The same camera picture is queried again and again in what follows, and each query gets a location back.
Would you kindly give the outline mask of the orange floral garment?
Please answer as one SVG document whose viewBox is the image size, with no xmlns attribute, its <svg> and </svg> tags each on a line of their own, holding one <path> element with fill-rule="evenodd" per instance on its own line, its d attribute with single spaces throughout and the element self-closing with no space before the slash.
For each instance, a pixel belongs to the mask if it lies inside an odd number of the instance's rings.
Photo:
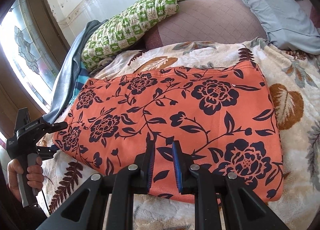
<svg viewBox="0 0 320 230">
<path fill-rule="evenodd" d="M 235 173 L 265 202 L 283 192 L 283 158 L 270 91 L 259 66 L 171 67 L 89 79 L 53 144 L 103 175 L 155 144 L 150 194 L 194 202 L 178 192 L 172 143 L 217 175 Z"/>
</svg>

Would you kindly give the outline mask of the blue sweater with striped cuff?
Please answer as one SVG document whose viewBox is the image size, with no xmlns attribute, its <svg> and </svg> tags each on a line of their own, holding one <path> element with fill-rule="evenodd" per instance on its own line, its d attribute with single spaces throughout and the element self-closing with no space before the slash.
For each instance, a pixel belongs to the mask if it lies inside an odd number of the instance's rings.
<svg viewBox="0 0 320 230">
<path fill-rule="evenodd" d="M 72 99 L 76 79 L 80 74 L 81 53 L 84 45 L 89 37 L 106 21 L 107 20 L 102 22 L 98 20 L 90 21 L 75 38 L 54 82 L 50 111 L 43 115 L 46 122 L 54 123 Z"/>
</svg>

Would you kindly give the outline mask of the stained glass window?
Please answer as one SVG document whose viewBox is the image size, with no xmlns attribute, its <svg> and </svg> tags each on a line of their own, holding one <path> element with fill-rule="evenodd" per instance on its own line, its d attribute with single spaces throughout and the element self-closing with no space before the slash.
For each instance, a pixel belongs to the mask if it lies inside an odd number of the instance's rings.
<svg viewBox="0 0 320 230">
<path fill-rule="evenodd" d="M 15 0 L 1 22 L 1 46 L 23 87 L 48 113 L 58 69 L 35 29 L 26 0 Z"/>
</svg>

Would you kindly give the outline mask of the leaf pattern fleece blanket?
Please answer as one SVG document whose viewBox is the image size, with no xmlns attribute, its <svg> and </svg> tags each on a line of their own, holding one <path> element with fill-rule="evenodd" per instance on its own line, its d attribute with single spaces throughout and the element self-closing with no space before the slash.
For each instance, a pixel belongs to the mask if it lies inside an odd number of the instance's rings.
<svg viewBox="0 0 320 230">
<path fill-rule="evenodd" d="M 284 191 L 267 205 L 289 229 L 308 229 L 319 216 L 319 56 L 281 51 L 262 38 L 240 44 L 185 42 L 152 50 L 125 51 L 94 77 L 116 76 L 155 68 L 208 69 L 250 60 L 266 77 L 274 101 L 284 157 Z M 44 194 L 37 196 L 52 213 L 94 173 L 62 151 L 43 164 Z M 194 229 L 194 205 L 150 195 L 135 197 L 134 229 Z"/>
</svg>

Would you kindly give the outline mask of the green checkered pillow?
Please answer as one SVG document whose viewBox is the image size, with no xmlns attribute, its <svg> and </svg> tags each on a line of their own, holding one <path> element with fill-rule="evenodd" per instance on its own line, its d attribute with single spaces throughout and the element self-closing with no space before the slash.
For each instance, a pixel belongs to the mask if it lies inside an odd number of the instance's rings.
<svg viewBox="0 0 320 230">
<path fill-rule="evenodd" d="M 176 14 L 183 0 L 138 0 L 100 25 L 85 43 L 81 60 L 88 71 L 140 40 L 157 23 Z"/>
</svg>

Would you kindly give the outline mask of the pink quilted mattress cover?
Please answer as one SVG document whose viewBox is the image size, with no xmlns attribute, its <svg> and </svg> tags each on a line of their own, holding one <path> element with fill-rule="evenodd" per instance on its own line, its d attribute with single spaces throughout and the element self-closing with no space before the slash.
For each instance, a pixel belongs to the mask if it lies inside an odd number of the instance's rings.
<svg viewBox="0 0 320 230">
<path fill-rule="evenodd" d="M 179 7 L 143 36 L 147 49 L 188 41 L 234 44 L 266 38 L 259 20 L 241 0 L 187 0 Z"/>
</svg>

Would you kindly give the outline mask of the grey blue pillow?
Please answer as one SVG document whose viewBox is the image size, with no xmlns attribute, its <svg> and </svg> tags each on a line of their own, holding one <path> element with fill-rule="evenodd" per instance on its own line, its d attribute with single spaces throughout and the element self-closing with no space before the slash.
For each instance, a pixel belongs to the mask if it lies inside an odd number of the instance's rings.
<svg viewBox="0 0 320 230">
<path fill-rule="evenodd" d="M 319 54 L 319 32 L 295 0 L 242 0 L 281 50 Z"/>
</svg>

